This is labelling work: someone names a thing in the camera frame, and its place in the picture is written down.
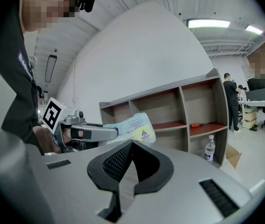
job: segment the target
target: ceiling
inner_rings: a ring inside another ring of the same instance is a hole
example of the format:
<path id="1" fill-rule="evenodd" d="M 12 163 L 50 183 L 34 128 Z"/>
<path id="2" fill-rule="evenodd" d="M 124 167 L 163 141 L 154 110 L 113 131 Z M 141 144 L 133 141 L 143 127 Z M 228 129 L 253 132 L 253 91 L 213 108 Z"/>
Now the ceiling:
<path id="1" fill-rule="evenodd" d="M 97 32 L 126 10 L 148 0 L 96 0 L 93 11 L 81 11 L 75 18 L 53 24 L 38 32 L 34 70 L 36 83 L 49 95 L 55 95 L 73 60 Z M 230 21 L 228 28 L 193 28 L 211 59 L 246 56 L 265 42 L 265 32 L 245 31 L 251 24 L 265 31 L 265 16 L 254 0 L 154 0 L 186 24 L 191 18 L 214 18 Z M 50 54 L 58 56 L 50 83 L 44 82 Z"/>

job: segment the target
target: water bottle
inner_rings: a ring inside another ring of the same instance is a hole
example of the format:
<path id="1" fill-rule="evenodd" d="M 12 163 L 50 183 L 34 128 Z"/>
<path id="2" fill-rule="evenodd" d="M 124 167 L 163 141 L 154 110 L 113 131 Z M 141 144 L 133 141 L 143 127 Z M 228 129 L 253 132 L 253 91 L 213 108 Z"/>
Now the water bottle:
<path id="1" fill-rule="evenodd" d="M 210 135 L 208 136 L 208 144 L 205 147 L 205 156 L 204 159 L 209 162 L 212 163 L 213 161 L 213 154 L 215 153 L 215 149 L 216 149 L 216 143 L 214 141 L 214 136 Z"/>

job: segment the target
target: black shirt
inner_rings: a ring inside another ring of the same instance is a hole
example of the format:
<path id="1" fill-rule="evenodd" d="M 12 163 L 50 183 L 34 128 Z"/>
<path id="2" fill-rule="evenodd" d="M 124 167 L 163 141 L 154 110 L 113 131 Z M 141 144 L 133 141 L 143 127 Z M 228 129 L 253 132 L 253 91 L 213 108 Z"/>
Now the black shirt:
<path id="1" fill-rule="evenodd" d="M 226 92 L 228 105 L 237 105 L 237 92 L 235 91 L 237 88 L 236 84 L 233 81 L 225 81 L 223 84 Z"/>
<path id="2" fill-rule="evenodd" d="M 14 133 L 25 143 L 36 145 L 33 132 L 38 124 L 37 89 L 25 50 L 24 37 L 19 19 L 20 0 L 6 7 L 0 20 L 0 74 L 16 93 L 2 124 L 4 131 Z"/>

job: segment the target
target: man standing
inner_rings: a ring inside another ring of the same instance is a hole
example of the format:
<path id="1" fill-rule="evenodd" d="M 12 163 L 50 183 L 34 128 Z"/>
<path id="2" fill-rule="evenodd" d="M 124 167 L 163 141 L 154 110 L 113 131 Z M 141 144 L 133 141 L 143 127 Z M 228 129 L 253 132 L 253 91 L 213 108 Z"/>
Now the man standing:
<path id="1" fill-rule="evenodd" d="M 60 148 L 50 131 L 38 124 L 37 89 L 23 33 L 46 28 L 60 17 L 72 16 L 79 9 L 80 1 L 9 0 L 5 6 L 0 4 L 0 75 L 16 93 L 2 129 L 37 146 L 41 154 L 59 153 Z M 70 129 L 63 133 L 63 140 L 71 141 Z"/>
<path id="2" fill-rule="evenodd" d="M 228 103 L 228 111 L 229 111 L 229 129 L 231 129 L 232 120 L 233 120 L 233 128 L 234 133 L 241 133 L 242 131 L 238 128 L 238 100 L 237 94 L 239 93 L 239 89 L 237 88 L 236 84 L 231 80 L 231 76 L 229 73 L 225 73 L 224 75 L 225 82 L 224 88 L 227 97 Z"/>

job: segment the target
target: fluorescent light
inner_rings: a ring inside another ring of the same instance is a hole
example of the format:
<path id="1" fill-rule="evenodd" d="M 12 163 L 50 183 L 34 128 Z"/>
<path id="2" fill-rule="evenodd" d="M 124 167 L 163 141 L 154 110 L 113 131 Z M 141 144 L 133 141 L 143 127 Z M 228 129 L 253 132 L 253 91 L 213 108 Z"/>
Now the fluorescent light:
<path id="1" fill-rule="evenodd" d="M 44 77 L 45 82 L 51 81 L 56 61 L 57 61 L 57 56 L 49 55 L 47 69 L 45 71 L 45 77 Z"/>
<path id="2" fill-rule="evenodd" d="M 230 25 L 229 21 L 222 21 L 222 20 L 195 19 L 188 21 L 188 28 L 203 28 L 203 27 L 227 28 L 229 25 Z"/>
<path id="3" fill-rule="evenodd" d="M 260 35 L 261 33 L 263 33 L 263 31 L 261 31 L 260 29 L 258 28 L 255 28 L 251 25 L 249 25 L 247 28 L 246 28 L 246 31 L 250 31 L 250 32 L 254 32 L 254 33 L 257 33 L 258 35 Z"/>

